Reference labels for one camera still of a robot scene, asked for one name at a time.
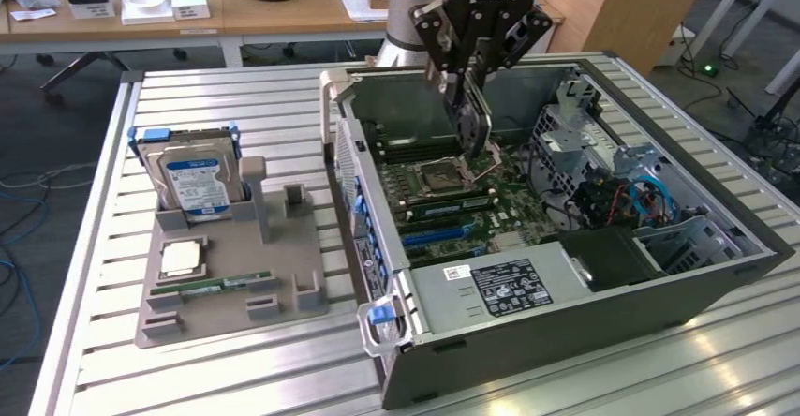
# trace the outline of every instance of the aluminum table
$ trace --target aluminum table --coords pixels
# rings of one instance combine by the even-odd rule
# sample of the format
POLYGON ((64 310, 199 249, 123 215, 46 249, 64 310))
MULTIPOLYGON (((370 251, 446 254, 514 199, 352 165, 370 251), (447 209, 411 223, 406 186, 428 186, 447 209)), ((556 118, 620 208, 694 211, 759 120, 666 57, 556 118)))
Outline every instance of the aluminum table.
MULTIPOLYGON (((624 62, 586 54, 782 237, 800 211, 624 62)), ((147 73, 123 83, 30 414, 732 414, 800 410, 800 256, 683 327, 446 395, 380 409, 320 154, 319 74, 330 64, 147 73), (266 189, 315 198, 331 310, 318 319, 142 350, 132 344, 155 193, 126 145, 131 125, 235 120, 266 189)), ((627 142, 630 122, 604 116, 627 142)))

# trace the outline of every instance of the floor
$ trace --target floor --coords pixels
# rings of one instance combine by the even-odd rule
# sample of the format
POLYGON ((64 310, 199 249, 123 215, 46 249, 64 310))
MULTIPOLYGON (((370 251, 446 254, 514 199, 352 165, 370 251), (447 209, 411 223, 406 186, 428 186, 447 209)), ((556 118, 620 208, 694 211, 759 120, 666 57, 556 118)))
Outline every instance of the floor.
MULTIPOLYGON (((699 0, 687 18, 687 27, 698 32, 719 0, 699 0)), ((734 11, 718 30, 708 48, 696 52, 698 63, 715 58, 719 41, 727 35, 739 16, 734 11)), ((732 87, 755 109, 767 109, 775 97, 763 92, 772 76, 780 70, 800 46, 800 34, 774 21, 764 20, 752 35, 736 60, 738 72, 723 69, 712 81, 720 87, 732 87)), ((287 59, 283 46, 260 46, 246 52, 248 65, 278 63, 311 63, 350 60, 343 43, 310 43, 298 45, 296 56, 287 59)), ((375 54, 376 42, 355 43, 359 55, 375 54)), ((170 50, 124 52, 119 56, 134 69, 170 70, 222 67, 223 57, 215 48, 188 50, 190 60, 182 62, 170 50)), ((56 65, 66 65, 75 55, 55 55, 56 65)), ((0 58, 0 67, 10 58, 0 58)), ((67 106, 51 108, 42 99, 39 84, 55 71, 42 67, 32 56, 20 56, 16 65, 0 74, 0 177, 19 171, 50 171, 70 164, 96 160, 108 116, 115 98, 119 72, 106 62, 99 62, 66 82, 59 92, 67 106)), ((651 81, 679 104, 686 105, 699 97, 714 93, 714 89, 686 78, 674 68, 659 68, 650 75, 651 81)), ((750 117, 742 108, 727 105, 727 96, 711 99, 692 107, 691 113, 712 130, 732 137, 742 137, 750 126, 750 117)), ((790 114, 800 114, 800 98, 790 107, 790 114)), ((91 178, 91 169, 70 172, 54 179, 54 185, 67 185, 91 178)), ((14 180, 30 180, 18 177, 14 180)), ((7 190, 22 197, 39 197, 44 189, 32 187, 7 190)), ((48 195, 50 213, 42 228, 8 248, 24 268, 34 292, 44 332, 36 347, 26 354, 22 363, 0 370, 0 406, 3 414, 26 414, 39 373, 40 356, 47 346, 50 327, 55 317, 60 290, 71 261, 71 252, 80 228, 90 188, 52 190, 48 195)), ((0 200, 0 228, 24 214, 30 202, 0 200)), ((0 281, 6 277, 0 271, 0 281)), ((0 305, 12 293, 10 285, 0 287, 0 305)), ((23 295, 8 314, 0 317, 0 364, 27 344, 34 334, 34 316, 23 295)))

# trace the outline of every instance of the robotic arm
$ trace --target robotic arm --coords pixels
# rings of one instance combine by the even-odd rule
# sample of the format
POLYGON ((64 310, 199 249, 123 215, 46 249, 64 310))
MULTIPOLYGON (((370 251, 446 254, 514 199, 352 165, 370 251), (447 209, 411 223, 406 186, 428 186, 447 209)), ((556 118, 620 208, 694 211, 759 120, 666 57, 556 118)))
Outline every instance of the robotic arm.
POLYGON ((414 7, 411 20, 430 54, 428 79, 446 96, 456 137, 479 156, 491 133, 483 97, 487 77, 516 65, 551 29, 534 0, 435 0, 414 7))

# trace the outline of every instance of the desk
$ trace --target desk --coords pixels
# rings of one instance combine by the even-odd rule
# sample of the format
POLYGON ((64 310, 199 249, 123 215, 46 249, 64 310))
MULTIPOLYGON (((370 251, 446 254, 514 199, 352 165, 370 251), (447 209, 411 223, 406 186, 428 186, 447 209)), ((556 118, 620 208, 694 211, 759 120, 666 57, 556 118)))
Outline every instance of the desk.
MULTIPOLYGON (((115 0, 118 15, 119 1, 115 0)), ((240 67, 240 47, 247 44, 383 39, 387 29, 383 22, 352 21, 340 0, 279 3, 210 0, 208 19, 134 26, 123 25, 119 16, 75 20, 67 3, 58 9, 56 16, 8 21, 8 11, 22 8, 11 0, 0 6, 4 6, 0 7, 0 54, 218 46, 223 49, 227 67, 240 67)), ((547 3, 543 9, 556 24, 564 20, 547 3)))
MULTIPOLYGON (((603 55, 582 55, 770 227, 799 246, 798 207, 630 67, 603 55)), ((162 71, 147 73, 142 82, 120 85, 30 415, 796 411, 800 255, 682 327, 410 409, 392 413, 380 409, 375 366, 354 317, 351 274, 319 138, 320 72, 363 65, 162 71), (248 85, 244 92, 236 87, 242 83, 248 85), (275 174, 264 182, 266 190, 303 183, 314 195, 330 313, 142 350, 132 336, 156 197, 127 146, 127 129, 131 125, 210 128, 231 119, 243 131, 246 155, 263 156, 275 174)), ((620 124, 615 114, 600 115, 606 124, 614 125, 626 142, 642 141, 639 129, 620 124)))

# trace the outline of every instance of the blue cable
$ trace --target blue cable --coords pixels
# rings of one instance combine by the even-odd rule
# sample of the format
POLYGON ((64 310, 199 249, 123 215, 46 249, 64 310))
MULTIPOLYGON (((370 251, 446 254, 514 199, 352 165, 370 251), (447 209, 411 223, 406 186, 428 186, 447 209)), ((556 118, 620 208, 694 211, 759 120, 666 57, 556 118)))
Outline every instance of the blue cable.
POLYGON ((23 231, 23 233, 16 235, 7 242, 0 242, 0 245, 12 245, 18 241, 20 241, 23 238, 26 238, 28 235, 31 235, 42 227, 42 225, 46 222, 46 219, 48 218, 48 211, 51 210, 51 208, 48 207, 48 203, 44 202, 42 199, 23 198, 20 196, 14 196, 12 194, 4 193, 3 191, 0 191, 0 198, 10 199, 12 201, 20 201, 20 202, 34 202, 42 206, 42 216, 39 217, 36 224, 34 224, 34 226, 28 230, 23 231))
POLYGON ((634 199, 634 206, 636 207, 636 210, 639 211, 639 213, 642 215, 647 215, 648 209, 644 207, 644 205, 642 204, 642 202, 639 201, 638 196, 638 192, 639 190, 636 189, 636 184, 639 182, 647 182, 652 185, 655 185, 655 187, 659 189, 659 192, 662 193, 662 196, 664 196, 664 201, 671 209, 672 212, 672 220, 676 220, 679 217, 679 211, 678 211, 678 205, 675 204, 675 201, 672 200, 672 196, 667 190, 667 186, 662 183, 662 181, 659 181, 659 179, 656 179, 655 177, 650 177, 648 175, 643 175, 640 177, 638 177, 631 183, 630 183, 630 196, 634 199))
POLYGON ((23 270, 19 269, 14 265, 12 262, 0 260, 0 264, 3 266, 6 266, 10 269, 10 272, 12 274, 16 274, 19 277, 19 281, 23 284, 23 289, 26 290, 26 296, 28 297, 28 304, 30 304, 30 309, 34 312, 34 322, 35 322, 34 337, 31 338, 27 346, 23 347, 23 349, 16 353, 16 355, 14 355, 14 357, 8 358, 6 360, 6 362, 3 364, 0 364, 0 372, 3 372, 3 370, 6 370, 6 368, 11 366, 11 364, 16 361, 16 359, 26 356, 26 354, 31 351, 31 349, 34 349, 34 347, 36 347, 36 344, 39 344, 39 339, 42 337, 42 317, 39 315, 39 308, 36 308, 36 301, 34 301, 34 294, 31 292, 31 284, 28 283, 28 276, 26 275, 23 270))

